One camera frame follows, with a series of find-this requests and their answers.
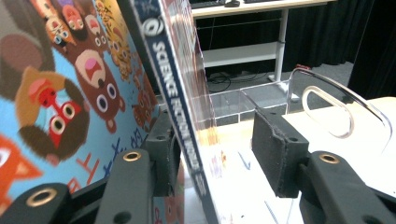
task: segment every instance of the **children's book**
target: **children's book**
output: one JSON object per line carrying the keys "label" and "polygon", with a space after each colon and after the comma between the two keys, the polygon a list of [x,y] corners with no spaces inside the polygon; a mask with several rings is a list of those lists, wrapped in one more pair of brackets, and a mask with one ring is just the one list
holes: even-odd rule
{"label": "children's book", "polygon": [[221,178],[222,157],[190,3],[118,2],[133,40],[145,47],[139,54],[154,70],[205,217],[219,223],[211,181]]}

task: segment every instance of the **black curtain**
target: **black curtain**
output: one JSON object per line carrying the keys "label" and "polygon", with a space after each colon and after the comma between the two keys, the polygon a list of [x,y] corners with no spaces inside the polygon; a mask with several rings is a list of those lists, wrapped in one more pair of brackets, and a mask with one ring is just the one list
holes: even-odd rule
{"label": "black curtain", "polygon": [[[283,71],[291,71],[297,63],[311,67],[354,63],[372,1],[338,0],[324,6],[290,9]],[[202,49],[277,41],[280,15],[280,11],[271,11],[198,20]],[[237,23],[245,24],[228,26]],[[256,70],[253,64],[228,65],[218,70],[247,70],[247,66]]]}
{"label": "black curtain", "polygon": [[396,5],[375,0],[348,87],[365,99],[396,96]]}

